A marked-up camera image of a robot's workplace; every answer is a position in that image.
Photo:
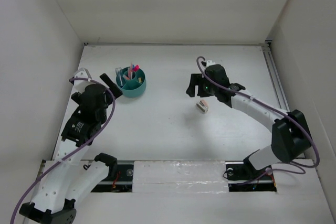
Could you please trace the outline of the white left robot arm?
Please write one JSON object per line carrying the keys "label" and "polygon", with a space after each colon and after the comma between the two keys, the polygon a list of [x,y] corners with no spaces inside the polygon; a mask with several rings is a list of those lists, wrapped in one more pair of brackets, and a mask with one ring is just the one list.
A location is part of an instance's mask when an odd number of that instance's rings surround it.
{"label": "white left robot arm", "polygon": [[113,113],[107,113],[108,107],[115,109],[116,99],[122,96],[122,91],[105,73],[100,79],[101,82],[93,80],[86,69],[81,69],[69,80],[77,89],[71,98],[78,107],[61,133],[58,156],[27,192],[43,179],[41,190],[30,202],[24,203],[20,199],[14,214],[37,223],[73,223],[76,206],[99,182],[112,180],[117,175],[117,159],[100,153],[75,180],[82,157],[112,119]]}

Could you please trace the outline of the thin pink pen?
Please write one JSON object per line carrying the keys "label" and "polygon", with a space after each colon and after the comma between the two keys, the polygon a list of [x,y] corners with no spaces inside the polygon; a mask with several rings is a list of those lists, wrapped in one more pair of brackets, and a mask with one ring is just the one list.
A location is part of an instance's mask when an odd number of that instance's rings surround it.
{"label": "thin pink pen", "polygon": [[128,70],[128,77],[130,80],[133,79],[133,63],[130,64],[130,68]]}

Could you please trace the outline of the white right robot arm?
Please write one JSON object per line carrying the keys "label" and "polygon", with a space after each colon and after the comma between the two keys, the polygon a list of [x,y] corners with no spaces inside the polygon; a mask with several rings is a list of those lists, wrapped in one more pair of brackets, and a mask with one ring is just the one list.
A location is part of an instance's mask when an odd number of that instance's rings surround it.
{"label": "white right robot arm", "polygon": [[189,97],[214,96],[228,107],[245,113],[271,133],[270,145],[244,158],[243,163],[226,171],[229,180],[255,179],[273,164],[292,164],[313,146],[307,121],[299,110],[276,109],[259,101],[239,83],[231,83],[223,66],[202,61],[201,73],[193,73],[186,90]]}

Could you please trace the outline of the teal round desk organizer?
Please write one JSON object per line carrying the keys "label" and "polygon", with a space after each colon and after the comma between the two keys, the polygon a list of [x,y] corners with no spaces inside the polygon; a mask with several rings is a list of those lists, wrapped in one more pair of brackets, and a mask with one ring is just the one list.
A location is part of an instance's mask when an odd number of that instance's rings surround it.
{"label": "teal round desk organizer", "polygon": [[[128,68],[123,68],[123,74],[128,75]],[[141,96],[146,90],[146,76],[142,69],[138,69],[137,72],[133,71],[133,79],[128,81],[124,78],[125,84],[123,87],[119,87],[119,89],[123,92],[123,95],[127,98],[137,98]]]}

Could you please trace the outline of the aluminium side rail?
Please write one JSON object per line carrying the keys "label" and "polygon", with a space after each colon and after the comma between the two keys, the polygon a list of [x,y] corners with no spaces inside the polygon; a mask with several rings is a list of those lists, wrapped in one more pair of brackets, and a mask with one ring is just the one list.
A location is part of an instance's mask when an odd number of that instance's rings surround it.
{"label": "aluminium side rail", "polygon": [[280,77],[276,68],[276,64],[274,58],[272,56],[271,51],[271,40],[266,40],[263,44],[261,44],[261,49],[264,55],[264,59],[268,68],[268,72],[272,81],[272,85],[274,88],[274,92],[276,94],[278,105],[281,109],[289,110],[289,105],[286,99],[286,95],[284,93],[284,89],[282,87]]}

